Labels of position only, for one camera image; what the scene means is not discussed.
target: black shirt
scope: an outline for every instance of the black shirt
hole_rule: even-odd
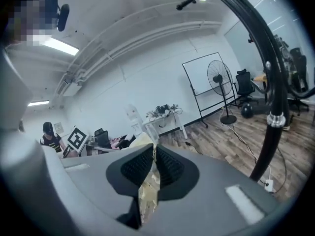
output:
[[[61,152],[59,141],[61,137],[58,134],[55,134],[51,140],[48,140],[45,135],[40,139],[40,144],[49,146],[55,149],[56,152]]]

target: fan base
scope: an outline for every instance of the fan base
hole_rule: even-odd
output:
[[[229,125],[236,122],[236,119],[237,119],[236,116],[229,115],[221,117],[220,121],[225,125]]]

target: white cable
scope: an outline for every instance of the white cable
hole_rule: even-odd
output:
[[[248,144],[243,140],[243,138],[242,138],[238,133],[236,133],[236,131],[233,130],[230,126],[225,125],[224,123],[221,122],[220,119],[221,119],[221,116],[222,116],[223,112],[224,112],[224,106],[223,106],[223,111],[222,111],[222,113],[220,114],[220,117],[219,117],[219,122],[220,122],[222,125],[228,127],[230,130],[232,130],[232,131],[237,135],[237,137],[247,146],[248,151],[250,152],[250,154],[252,154],[252,156],[253,156],[256,160],[258,160],[258,158],[257,158],[257,157],[254,155],[254,153],[252,152],[251,148],[250,148],[250,147],[248,146]],[[269,178],[268,178],[268,179],[270,179],[270,177],[271,177],[271,168],[270,168],[269,165],[268,165],[268,168],[269,168]]]

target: seated person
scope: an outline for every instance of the seated person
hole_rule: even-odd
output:
[[[55,149],[59,157],[63,156],[62,151],[65,150],[65,145],[61,137],[56,133],[54,134],[53,125],[51,122],[45,122],[43,125],[44,135],[40,139],[40,144],[44,146],[49,146]],[[77,157],[78,153],[75,150],[69,152],[67,157]]]

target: white table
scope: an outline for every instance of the white table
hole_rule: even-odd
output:
[[[178,117],[178,114],[176,112],[174,112],[173,110],[170,112],[170,115],[167,117],[171,117],[171,116],[175,116],[175,119],[176,119],[176,123],[177,125],[179,126],[179,129],[183,132],[184,134],[184,137],[185,139],[188,139],[187,137],[187,133],[186,133],[186,130],[185,130],[185,127],[184,125],[181,123],[179,117]],[[144,122],[142,123],[145,127],[146,127],[146,130],[148,131],[148,134],[149,136],[151,137],[151,139],[157,144],[158,143],[158,140],[159,140],[159,133],[157,131],[157,129],[155,128],[155,123],[157,123],[158,121],[160,121],[161,119],[165,119],[161,116],[157,117],[157,118],[146,118],[144,120]]]

